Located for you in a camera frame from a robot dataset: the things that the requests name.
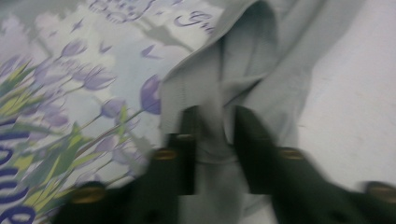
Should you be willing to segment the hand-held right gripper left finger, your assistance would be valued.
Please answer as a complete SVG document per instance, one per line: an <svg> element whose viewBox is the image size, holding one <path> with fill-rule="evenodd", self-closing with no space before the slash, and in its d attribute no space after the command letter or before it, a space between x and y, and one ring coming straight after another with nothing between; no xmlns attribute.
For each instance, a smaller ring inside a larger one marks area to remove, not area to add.
<svg viewBox="0 0 396 224"><path fill-rule="evenodd" d="M195 189L195 158L198 140L198 106L179 114L178 127L167 135L165 148L157 151L156 161L177 162L177 193L192 195Z"/></svg>

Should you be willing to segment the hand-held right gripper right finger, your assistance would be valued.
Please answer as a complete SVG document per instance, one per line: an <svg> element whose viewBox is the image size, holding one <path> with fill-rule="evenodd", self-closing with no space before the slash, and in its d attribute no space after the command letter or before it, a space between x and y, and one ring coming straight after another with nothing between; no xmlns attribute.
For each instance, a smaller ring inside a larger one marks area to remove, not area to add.
<svg viewBox="0 0 396 224"><path fill-rule="evenodd" d="M235 108L233 145L252 194L292 189L309 169L301 151L279 147L255 113L243 106Z"/></svg>

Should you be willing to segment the grey printed t-shirt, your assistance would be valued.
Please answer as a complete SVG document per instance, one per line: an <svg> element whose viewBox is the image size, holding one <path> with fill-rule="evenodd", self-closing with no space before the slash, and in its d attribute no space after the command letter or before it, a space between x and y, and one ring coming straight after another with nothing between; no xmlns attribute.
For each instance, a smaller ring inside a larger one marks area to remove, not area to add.
<svg viewBox="0 0 396 224"><path fill-rule="evenodd" d="M188 224L265 206L231 147L233 109L297 142L316 61L364 0L0 0L0 224L52 224L76 186L136 179L198 105Z"/></svg>

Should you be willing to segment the white table mat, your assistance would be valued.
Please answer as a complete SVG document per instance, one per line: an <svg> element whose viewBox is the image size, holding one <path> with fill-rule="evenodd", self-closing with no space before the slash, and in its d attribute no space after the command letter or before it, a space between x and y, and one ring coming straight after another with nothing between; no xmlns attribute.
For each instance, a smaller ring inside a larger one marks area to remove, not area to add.
<svg viewBox="0 0 396 224"><path fill-rule="evenodd" d="M302 224L396 224L396 0L270 0L283 56L246 102L277 136L275 200Z"/></svg>

